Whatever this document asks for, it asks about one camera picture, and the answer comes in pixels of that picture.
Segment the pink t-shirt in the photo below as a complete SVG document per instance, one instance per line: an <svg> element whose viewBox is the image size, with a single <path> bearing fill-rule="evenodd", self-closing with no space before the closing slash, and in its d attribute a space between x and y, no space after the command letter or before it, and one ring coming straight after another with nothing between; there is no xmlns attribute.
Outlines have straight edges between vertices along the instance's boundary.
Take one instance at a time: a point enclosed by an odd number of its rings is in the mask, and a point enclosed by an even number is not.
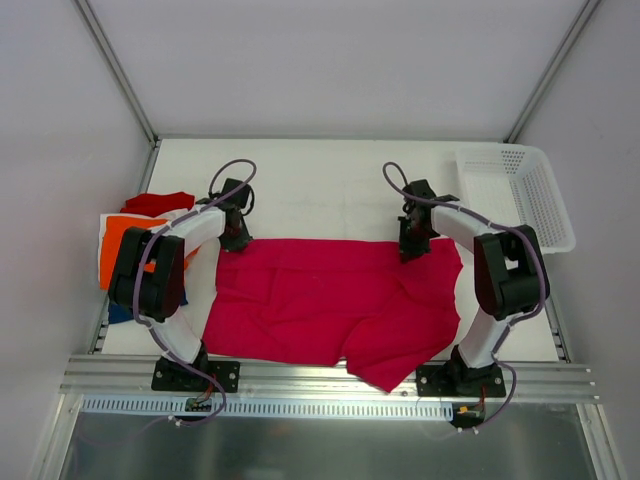
<svg viewBox="0 0 640 480"><path fill-rule="evenodd" d="M221 253L203 334L214 354L334 366L391 392L454 340L462 262L436 240L404 263L393 242L267 239Z"/></svg>

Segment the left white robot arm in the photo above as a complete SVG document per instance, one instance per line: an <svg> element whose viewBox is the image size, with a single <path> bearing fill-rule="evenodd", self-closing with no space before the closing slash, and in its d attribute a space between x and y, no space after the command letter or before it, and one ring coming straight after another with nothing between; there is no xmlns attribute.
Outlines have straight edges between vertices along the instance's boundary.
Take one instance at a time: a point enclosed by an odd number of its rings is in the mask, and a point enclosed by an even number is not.
<svg viewBox="0 0 640 480"><path fill-rule="evenodd" d="M208 381L206 354L182 312L186 296L185 261L216 240L223 251L242 252L252 241L245 216L253 209L252 187L228 178L208 196L158 226L127 227L120 240L108 296L146 327L162 355L177 363L174 378L188 390Z"/></svg>

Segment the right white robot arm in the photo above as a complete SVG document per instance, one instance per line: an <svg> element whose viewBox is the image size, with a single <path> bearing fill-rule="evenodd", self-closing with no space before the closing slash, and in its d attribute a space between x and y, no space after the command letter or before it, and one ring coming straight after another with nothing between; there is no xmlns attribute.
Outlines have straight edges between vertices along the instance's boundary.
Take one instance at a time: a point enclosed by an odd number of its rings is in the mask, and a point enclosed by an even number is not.
<svg viewBox="0 0 640 480"><path fill-rule="evenodd" d="M537 315L548 297L549 282L536 233L528 225L507 227L492 222L453 195L438 196L426 180L406 184L401 195L402 262L429 253L431 241L439 237L453 240L473 256L478 310L452 354L461 362L447 372L449 387L459 395L470 395L481 387L481 368L495 363L512 325Z"/></svg>

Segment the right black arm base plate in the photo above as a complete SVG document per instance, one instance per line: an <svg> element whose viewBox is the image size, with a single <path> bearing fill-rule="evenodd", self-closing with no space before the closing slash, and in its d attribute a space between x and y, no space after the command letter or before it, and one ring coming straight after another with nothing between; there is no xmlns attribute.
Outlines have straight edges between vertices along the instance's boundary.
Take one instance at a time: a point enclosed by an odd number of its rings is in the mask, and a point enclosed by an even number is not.
<svg viewBox="0 0 640 480"><path fill-rule="evenodd" d="M469 368L459 358L442 364L424 364L416 368L419 397L505 398L506 388L501 368L496 363Z"/></svg>

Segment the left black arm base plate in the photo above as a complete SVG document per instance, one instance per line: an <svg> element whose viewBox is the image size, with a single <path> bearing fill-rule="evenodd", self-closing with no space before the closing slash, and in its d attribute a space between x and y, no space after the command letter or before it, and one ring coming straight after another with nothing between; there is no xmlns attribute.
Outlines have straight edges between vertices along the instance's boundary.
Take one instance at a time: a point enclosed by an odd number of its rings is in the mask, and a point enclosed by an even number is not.
<svg viewBox="0 0 640 480"><path fill-rule="evenodd" d="M240 380L241 363L230 360L208 360L201 357L193 369L198 369L200 374L194 373L184 366L161 357L156 361L151 380L151 390L158 392L204 392L208 387L213 391L218 388L203 377L208 375L217 381L225 393L236 393Z"/></svg>

